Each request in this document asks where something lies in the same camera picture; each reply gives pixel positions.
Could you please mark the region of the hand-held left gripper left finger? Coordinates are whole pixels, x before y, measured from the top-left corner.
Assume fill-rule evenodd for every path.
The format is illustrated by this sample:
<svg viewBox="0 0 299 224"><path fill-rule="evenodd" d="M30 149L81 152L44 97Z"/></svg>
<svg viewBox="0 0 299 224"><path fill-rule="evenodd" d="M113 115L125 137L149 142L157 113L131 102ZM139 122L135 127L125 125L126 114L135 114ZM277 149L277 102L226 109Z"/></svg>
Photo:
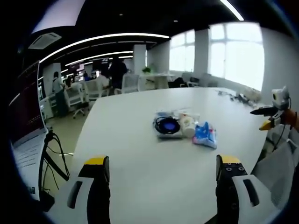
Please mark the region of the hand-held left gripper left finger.
<svg viewBox="0 0 299 224"><path fill-rule="evenodd" d="M109 157L87 160L77 176L59 190L50 209L55 224L110 223Z"/></svg>

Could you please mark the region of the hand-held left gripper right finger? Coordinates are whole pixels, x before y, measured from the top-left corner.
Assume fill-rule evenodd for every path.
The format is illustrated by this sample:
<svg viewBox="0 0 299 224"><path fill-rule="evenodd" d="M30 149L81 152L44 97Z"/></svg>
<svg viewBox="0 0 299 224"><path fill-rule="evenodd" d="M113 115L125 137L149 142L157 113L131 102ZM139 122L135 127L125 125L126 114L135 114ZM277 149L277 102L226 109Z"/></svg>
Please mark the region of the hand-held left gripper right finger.
<svg viewBox="0 0 299 224"><path fill-rule="evenodd" d="M265 224L279 213L266 186L233 156L217 155L215 194L218 224Z"/></svg>

